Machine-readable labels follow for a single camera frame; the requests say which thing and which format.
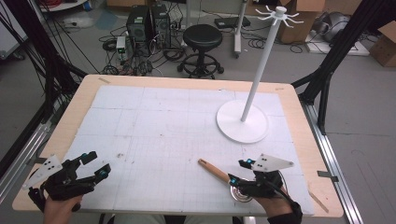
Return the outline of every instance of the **computer tower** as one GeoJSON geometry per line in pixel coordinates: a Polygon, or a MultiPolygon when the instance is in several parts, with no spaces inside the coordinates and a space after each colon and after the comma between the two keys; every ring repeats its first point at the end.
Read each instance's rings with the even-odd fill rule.
{"type": "Polygon", "coordinates": [[[154,36],[157,41],[157,47],[160,49],[171,48],[171,29],[170,18],[166,6],[155,4],[151,7],[151,14],[154,27],[154,36]]]}
{"type": "Polygon", "coordinates": [[[148,6],[132,6],[126,22],[134,56],[149,56],[153,30],[148,6]]]}

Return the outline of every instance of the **chair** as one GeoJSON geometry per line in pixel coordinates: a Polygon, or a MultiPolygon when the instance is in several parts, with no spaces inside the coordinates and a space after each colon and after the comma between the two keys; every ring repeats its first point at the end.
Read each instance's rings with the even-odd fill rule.
{"type": "Polygon", "coordinates": [[[205,54],[221,44],[222,34],[218,29],[207,24],[193,25],[186,29],[183,40],[194,52],[198,50],[198,53],[186,57],[177,67],[178,72],[184,70],[190,74],[189,77],[211,76],[213,79],[215,79],[213,74],[216,71],[220,74],[224,72],[224,68],[214,57],[205,54]],[[190,60],[194,57],[198,57],[196,61],[190,60]],[[205,58],[211,59],[211,62],[206,63],[205,58]]]}

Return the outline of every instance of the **round white base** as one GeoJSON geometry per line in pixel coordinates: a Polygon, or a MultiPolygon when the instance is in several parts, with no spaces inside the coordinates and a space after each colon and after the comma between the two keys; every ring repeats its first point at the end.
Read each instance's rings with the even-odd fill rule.
{"type": "Polygon", "coordinates": [[[230,101],[221,106],[217,122],[221,131],[239,143],[251,144],[262,140],[268,134],[268,118],[259,108],[252,105],[245,122],[241,121],[245,102],[230,101]]]}

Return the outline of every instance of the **wrist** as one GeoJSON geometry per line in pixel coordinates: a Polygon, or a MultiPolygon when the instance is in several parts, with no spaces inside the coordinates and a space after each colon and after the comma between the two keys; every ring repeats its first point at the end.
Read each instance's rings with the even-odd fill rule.
{"type": "Polygon", "coordinates": [[[283,198],[258,198],[256,200],[265,210],[268,217],[276,217],[292,213],[289,202],[283,198]]]}

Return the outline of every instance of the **caster wheel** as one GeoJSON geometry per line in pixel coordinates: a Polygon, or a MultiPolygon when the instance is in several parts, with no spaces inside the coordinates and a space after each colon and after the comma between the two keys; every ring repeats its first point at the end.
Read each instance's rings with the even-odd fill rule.
{"type": "Polygon", "coordinates": [[[218,68],[218,73],[219,74],[223,74],[224,73],[224,68],[223,67],[219,67],[218,68]]]}
{"type": "Polygon", "coordinates": [[[178,72],[182,72],[182,71],[183,71],[183,66],[179,65],[179,66],[177,67],[177,71],[178,71],[178,72]]]}

